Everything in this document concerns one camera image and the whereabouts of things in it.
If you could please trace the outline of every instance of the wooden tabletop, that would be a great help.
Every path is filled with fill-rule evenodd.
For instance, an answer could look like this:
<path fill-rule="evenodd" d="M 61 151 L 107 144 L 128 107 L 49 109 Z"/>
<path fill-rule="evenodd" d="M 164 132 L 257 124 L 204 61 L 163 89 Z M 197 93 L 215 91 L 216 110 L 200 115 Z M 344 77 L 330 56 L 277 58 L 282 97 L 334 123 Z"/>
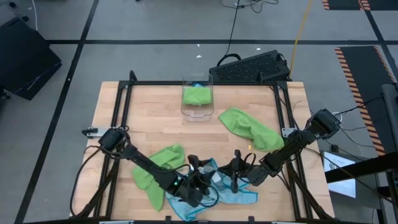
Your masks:
<path fill-rule="evenodd" d="M 303 83 L 289 82 L 288 86 L 294 118 L 300 128 L 304 128 L 310 117 L 310 111 Z M 109 127 L 117 87 L 117 82 L 102 83 L 93 126 Z M 230 133 L 218 119 L 218 115 L 230 107 L 239 108 L 267 127 L 280 132 L 274 93 L 267 86 L 214 86 L 215 111 L 209 122 L 185 121 L 180 112 L 181 94 L 181 86 L 133 86 L 127 125 L 130 127 L 129 134 L 132 143 L 144 155 L 150 156 L 166 146 L 179 143 L 185 150 L 185 156 L 194 154 L 199 159 L 213 157 L 219 166 L 230 162 L 234 157 L 235 149 L 240 149 L 242 155 L 245 156 L 249 153 L 250 140 Z M 124 100 L 121 103 L 118 122 L 121 120 L 123 102 Z M 282 107 L 285 122 L 287 122 L 287 114 L 283 105 Z M 97 144 L 97 141 L 98 139 L 90 139 L 88 145 Z M 317 151 L 318 145 L 313 143 L 309 148 Z M 95 149 L 87 150 L 84 160 L 94 151 Z M 256 154 L 257 158 L 265 155 L 259 151 L 256 151 Z M 103 158 L 104 155 L 98 153 L 81 172 L 73 201 L 75 212 L 83 209 L 98 188 Z M 325 211 L 334 216 L 320 156 L 304 150 L 302 160 L 309 191 Z M 135 166 L 134 163 L 126 160 L 120 163 L 112 219 L 164 220 L 165 216 L 171 215 L 173 220 L 179 220 L 167 201 L 159 212 L 152 208 L 146 193 L 138 189 L 134 183 L 131 171 Z M 199 220 L 238 221 L 254 216 L 257 221 L 295 220 L 290 193 L 279 178 L 269 177 L 262 185 L 250 186 L 249 189 L 259 193 L 257 203 L 251 205 L 219 203 L 199 214 L 197 218 Z M 298 188 L 297 191 L 301 204 L 300 211 L 305 217 L 302 194 Z M 108 193 L 105 193 L 101 207 L 102 215 L 107 199 Z"/>

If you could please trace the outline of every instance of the green towel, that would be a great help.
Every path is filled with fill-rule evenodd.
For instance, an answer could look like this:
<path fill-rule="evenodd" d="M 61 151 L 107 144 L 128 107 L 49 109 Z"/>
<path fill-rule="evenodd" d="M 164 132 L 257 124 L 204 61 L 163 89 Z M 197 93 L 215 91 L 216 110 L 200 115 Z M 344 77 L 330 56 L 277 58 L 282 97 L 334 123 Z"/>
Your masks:
<path fill-rule="evenodd" d="M 158 166 L 166 169 L 173 169 L 184 164 L 184 150 L 181 145 L 175 144 L 165 147 L 161 151 L 151 155 L 149 159 L 154 161 Z M 136 181 L 137 187 L 147 192 L 150 204 L 152 204 L 153 208 L 160 211 L 164 201 L 164 190 L 159 187 L 154 177 L 141 167 L 134 168 L 132 170 L 132 176 Z"/>
<path fill-rule="evenodd" d="M 211 103 L 211 90 L 208 87 L 186 87 L 182 103 L 185 105 L 206 105 Z"/>
<path fill-rule="evenodd" d="M 260 151 L 273 151 L 284 146 L 278 133 L 237 108 L 230 108 L 218 118 L 232 133 L 253 139 L 254 146 Z"/>

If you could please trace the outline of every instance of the yellow cable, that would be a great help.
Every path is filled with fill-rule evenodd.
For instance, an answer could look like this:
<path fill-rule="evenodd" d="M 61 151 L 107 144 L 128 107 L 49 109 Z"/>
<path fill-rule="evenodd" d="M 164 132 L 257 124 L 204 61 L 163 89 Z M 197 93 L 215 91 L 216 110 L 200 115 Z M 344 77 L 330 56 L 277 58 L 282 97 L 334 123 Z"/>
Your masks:
<path fill-rule="evenodd" d="M 294 42 L 293 55 L 292 55 L 292 62 L 290 63 L 289 78 L 290 78 L 290 76 L 292 75 L 292 71 L 293 71 L 294 56 L 295 56 L 295 54 L 296 54 L 297 42 L 300 40 L 301 33 L 302 33 L 303 30 L 304 30 L 304 24 L 305 24 L 305 21 L 307 20 L 308 13 L 310 12 L 311 5 L 312 5 L 312 0 L 308 0 L 307 8 L 306 8 L 305 13 L 304 13 L 304 18 L 303 18 L 303 20 L 301 21 L 300 30 L 298 30 L 298 34 L 297 34 L 296 40 L 295 40 L 295 42 Z"/>

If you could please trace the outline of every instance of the orange and black striped tape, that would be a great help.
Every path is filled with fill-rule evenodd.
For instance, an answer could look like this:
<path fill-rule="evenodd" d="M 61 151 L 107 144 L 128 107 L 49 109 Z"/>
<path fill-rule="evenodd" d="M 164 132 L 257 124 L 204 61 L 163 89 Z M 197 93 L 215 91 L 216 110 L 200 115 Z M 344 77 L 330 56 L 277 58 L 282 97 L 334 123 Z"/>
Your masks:
<path fill-rule="evenodd" d="M 396 82 L 395 77 L 393 76 L 393 74 L 392 74 L 392 73 L 390 72 L 390 70 L 388 69 L 387 63 L 386 63 L 386 61 L 383 59 L 383 56 L 380 54 L 379 49 L 378 49 L 376 46 L 373 46 L 373 47 L 374 47 L 374 49 L 376 50 L 376 53 L 378 54 L 378 56 L 379 56 L 379 58 L 380 58 L 380 61 L 381 61 L 381 63 L 384 65 L 384 68 L 386 69 L 386 71 L 387 71 L 388 75 L 390 76 L 391 80 L 392 80 L 393 82 Z"/>
<path fill-rule="evenodd" d="M 328 2 L 328 0 L 322 0 L 322 4 L 323 4 L 323 7 L 324 7 L 326 10 L 329 10 L 329 2 Z"/>
<path fill-rule="evenodd" d="M 381 144 L 381 141 L 379 139 L 379 135 L 377 134 L 376 129 L 373 126 L 371 117 L 368 113 L 368 110 L 366 109 L 366 106 L 363 105 L 362 96 L 359 93 L 358 87 L 356 86 L 356 83 L 355 83 L 355 79 L 354 79 L 353 75 L 351 74 L 351 70 L 349 69 L 349 66 L 347 64 L 347 61 L 346 61 L 344 55 L 343 55 L 343 52 L 341 51 L 341 49 L 339 47 L 335 48 L 335 52 L 337 54 L 340 65 L 344 71 L 344 76 L 347 79 L 349 88 L 351 89 L 351 92 L 353 93 L 355 103 L 358 106 L 361 106 L 358 109 L 359 109 L 362 119 L 368 129 L 368 133 L 373 142 L 373 146 L 376 149 L 376 152 L 379 156 L 385 155 L 386 153 L 385 153 L 383 145 Z"/>
<path fill-rule="evenodd" d="M 358 0 L 360 10 L 371 10 L 368 0 Z"/>

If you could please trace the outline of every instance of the clear plastic container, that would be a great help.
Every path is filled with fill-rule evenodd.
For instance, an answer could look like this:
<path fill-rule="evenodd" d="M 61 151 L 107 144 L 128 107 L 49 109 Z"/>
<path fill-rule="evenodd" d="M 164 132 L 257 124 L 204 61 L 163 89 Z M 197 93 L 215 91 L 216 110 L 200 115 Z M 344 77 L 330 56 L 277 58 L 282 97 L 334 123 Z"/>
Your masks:
<path fill-rule="evenodd" d="M 207 88 L 199 89 L 198 102 L 202 103 L 187 100 L 188 96 L 192 97 L 192 90 L 197 91 L 197 88 Z M 185 120 L 209 121 L 213 112 L 213 77 L 209 74 L 183 75 L 181 113 Z"/>

